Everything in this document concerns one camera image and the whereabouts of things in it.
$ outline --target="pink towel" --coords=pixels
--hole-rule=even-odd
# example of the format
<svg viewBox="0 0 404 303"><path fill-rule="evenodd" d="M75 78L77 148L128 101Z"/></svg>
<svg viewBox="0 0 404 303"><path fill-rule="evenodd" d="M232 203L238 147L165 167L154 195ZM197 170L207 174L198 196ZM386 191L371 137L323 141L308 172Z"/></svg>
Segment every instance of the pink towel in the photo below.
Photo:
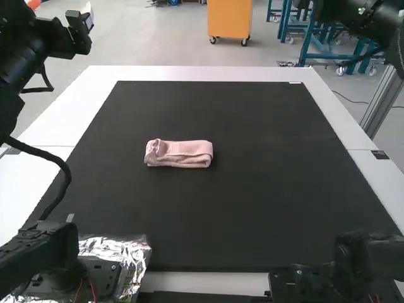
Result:
<svg viewBox="0 0 404 303"><path fill-rule="evenodd" d="M145 163L148 166L172 166L183 169L204 169L213 158L209 141L151 140L146 145Z"/></svg>

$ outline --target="foil-wrapped object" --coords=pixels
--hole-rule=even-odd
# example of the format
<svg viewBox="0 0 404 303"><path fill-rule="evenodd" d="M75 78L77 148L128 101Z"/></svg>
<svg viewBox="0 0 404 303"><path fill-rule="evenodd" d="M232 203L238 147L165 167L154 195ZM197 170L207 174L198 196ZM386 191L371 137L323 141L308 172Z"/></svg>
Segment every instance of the foil-wrapped object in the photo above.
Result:
<svg viewBox="0 0 404 303"><path fill-rule="evenodd" d="M130 240L97 236L81 237L79 240L79 257L115 261L121 265L122 270L115 290L114 302L136 300L151 254L152 249L144 235ZM41 300L26 295L17 297L8 295L1 303L67 303L71 302L71 299L66 297L63 300Z"/></svg>

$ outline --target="black foam mat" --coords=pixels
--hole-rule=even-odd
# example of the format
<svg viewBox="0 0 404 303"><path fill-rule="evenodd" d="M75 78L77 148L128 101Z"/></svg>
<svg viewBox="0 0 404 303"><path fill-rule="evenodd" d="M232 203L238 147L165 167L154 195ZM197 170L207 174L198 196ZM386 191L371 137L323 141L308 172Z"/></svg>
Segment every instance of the black foam mat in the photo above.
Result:
<svg viewBox="0 0 404 303"><path fill-rule="evenodd" d="M246 295L191 294L185 292L141 292L137 303L267 303L268 297Z"/></svg>
<svg viewBox="0 0 404 303"><path fill-rule="evenodd" d="M208 169L147 167L154 138L209 140L215 158ZM74 213L81 234L146 234L151 270L320 264L338 234L398 232L303 84L120 81L68 164L73 183L50 219Z"/></svg>

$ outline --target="concrete floor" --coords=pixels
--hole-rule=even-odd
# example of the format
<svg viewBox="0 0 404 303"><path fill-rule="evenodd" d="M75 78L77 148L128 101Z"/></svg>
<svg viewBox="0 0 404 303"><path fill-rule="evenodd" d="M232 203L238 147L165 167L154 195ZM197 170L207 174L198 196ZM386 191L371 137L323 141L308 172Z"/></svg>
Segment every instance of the concrete floor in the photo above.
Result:
<svg viewBox="0 0 404 303"><path fill-rule="evenodd" d="M239 41L221 39L217 45L208 41L206 6L183 4L171 8L145 8L146 0L92 0L95 28L91 36L93 48L89 56L76 56L72 61L49 58L46 68L56 88L53 93L24 95L26 106L13 135L18 136L62 93L89 65L181 65L181 66L276 66L279 60L299 57L302 39L294 45L276 39L278 23L266 22L267 0L254 0L252 33L249 47ZM59 17L64 12L84 6L86 0L52 0L41 5L41 17ZM274 0L274 6L280 6ZM346 41L342 49L354 48ZM335 68L316 68L331 89L354 101L370 101L383 67L374 77L353 75L338 77ZM29 85L41 85L40 77ZM351 115L359 121L366 105L352 104L339 97ZM404 105L404 95L397 104ZM404 109L394 109L375 141L386 150L404 171Z"/></svg>

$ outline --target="cart wheel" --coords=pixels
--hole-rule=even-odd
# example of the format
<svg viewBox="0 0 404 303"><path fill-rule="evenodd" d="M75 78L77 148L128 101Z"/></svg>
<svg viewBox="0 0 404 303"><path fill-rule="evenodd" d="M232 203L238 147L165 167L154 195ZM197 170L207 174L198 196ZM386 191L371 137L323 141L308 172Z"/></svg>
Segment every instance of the cart wheel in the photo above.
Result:
<svg viewBox="0 0 404 303"><path fill-rule="evenodd" d="M377 67L375 67L375 65L373 65L371 67L371 70L369 71L369 76L373 77L375 74L377 74Z"/></svg>
<svg viewBox="0 0 404 303"><path fill-rule="evenodd" d="M340 66L339 68L336 69L335 72L338 75L338 77L341 77L347 72L347 67L346 66Z"/></svg>
<svg viewBox="0 0 404 303"><path fill-rule="evenodd" d="M286 66L287 66L288 68L294 68L296 65L297 65L297 63L296 63L295 61L288 61L288 62L286 63Z"/></svg>

